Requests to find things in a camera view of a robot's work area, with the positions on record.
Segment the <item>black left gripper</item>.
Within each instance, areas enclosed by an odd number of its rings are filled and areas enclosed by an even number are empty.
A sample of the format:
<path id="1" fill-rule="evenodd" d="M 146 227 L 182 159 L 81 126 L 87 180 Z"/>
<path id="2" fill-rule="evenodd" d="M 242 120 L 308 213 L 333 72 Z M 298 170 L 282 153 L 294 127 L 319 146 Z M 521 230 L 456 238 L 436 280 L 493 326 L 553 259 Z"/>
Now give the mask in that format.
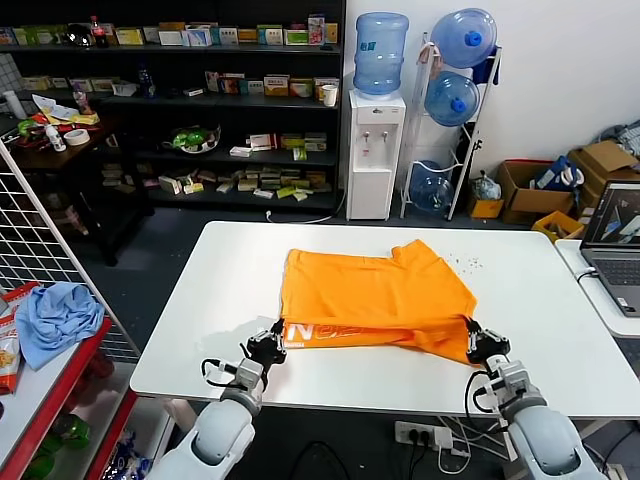
<path id="1" fill-rule="evenodd" d="M 279 319 L 272 325 L 272 331 L 262 329 L 248 339 L 249 358 L 260 364 L 264 373 L 268 373 L 273 365 L 281 365 L 286 360 L 283 332 L 284 320 Z"/>

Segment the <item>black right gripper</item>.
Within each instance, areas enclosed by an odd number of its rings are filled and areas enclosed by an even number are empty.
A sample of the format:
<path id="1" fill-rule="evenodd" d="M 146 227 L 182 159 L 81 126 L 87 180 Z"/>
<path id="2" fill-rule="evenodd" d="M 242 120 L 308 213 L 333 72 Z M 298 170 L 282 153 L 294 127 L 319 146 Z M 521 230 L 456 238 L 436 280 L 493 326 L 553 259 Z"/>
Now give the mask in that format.
<path id="1" fill-rule="evenodd" d="M 493 330 L 485 329 L 483 339 L 479 339 L 482 333 L 480 324 L 472 318 L 465 319 L 468 331 L 468 361 L 470 364 L 485 364 L 495 355 L 507 355 L 509 340 Z"/>

